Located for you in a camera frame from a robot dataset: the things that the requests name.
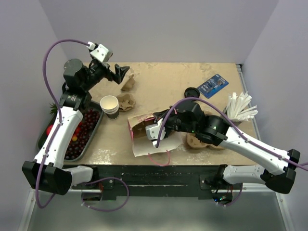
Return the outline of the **single cardboard cup carrier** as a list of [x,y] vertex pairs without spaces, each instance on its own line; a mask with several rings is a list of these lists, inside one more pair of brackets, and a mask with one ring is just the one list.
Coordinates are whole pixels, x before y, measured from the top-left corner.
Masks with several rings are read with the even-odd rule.
[[130,75],[125,82],[125,84],[122,86],[121,91],[130,91],[135,84],[134,75]]

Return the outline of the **pink beige paper bag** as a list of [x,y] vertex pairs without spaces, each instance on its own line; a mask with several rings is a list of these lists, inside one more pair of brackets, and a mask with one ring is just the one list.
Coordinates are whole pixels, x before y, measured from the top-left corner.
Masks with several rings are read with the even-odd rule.
[[[167,135],[167,131],[163,129],[160,137],[159,147],[156,147],[158,133],[162,121],[156,122],[153,113],[132,116],[128,118],[128,128],[132,141],[132,151],[135,157],[146,156],[155,165],[164,167],[170,164],[170,151],[175,150],[183,144],[181,134],[172,132]],[[155,153],[166,153],[168,156],[167,163],[158,163],[152,159],[151,155]]]

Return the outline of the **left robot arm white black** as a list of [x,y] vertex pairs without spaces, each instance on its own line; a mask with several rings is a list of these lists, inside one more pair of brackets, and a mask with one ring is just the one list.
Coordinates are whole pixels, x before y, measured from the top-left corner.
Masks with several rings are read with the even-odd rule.
[[52,130],[33,161],[25,161],[22,172],[31,188],[64,195],[75,185],[83,183],[89,189],[96,188],[100,177],[87,166],[64,169],[64,159],[73,134],[82,121],[83,112],[91,103],[89,90],[103,78],[120,84],[129,66],[115,64],[115,71],[107,63],[92,59],[85,66],[79,59],[64,64],[63,93]]

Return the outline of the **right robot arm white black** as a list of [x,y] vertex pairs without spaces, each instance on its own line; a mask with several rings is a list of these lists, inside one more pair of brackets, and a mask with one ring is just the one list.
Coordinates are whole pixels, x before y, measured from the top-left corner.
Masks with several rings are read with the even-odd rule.
[[217,189],[239,183],[257,183],[288,194],[295,182],[300,152],[269,146],[242,132],[225,114],[206,115],[194,99],[183,99],[168,110],[154,114],[154,124],[146,134],[155,148],[171,132],[193,134],[202,143],[232,150],[254,161],[254,166],[220,165],[217,173],[205,180]]

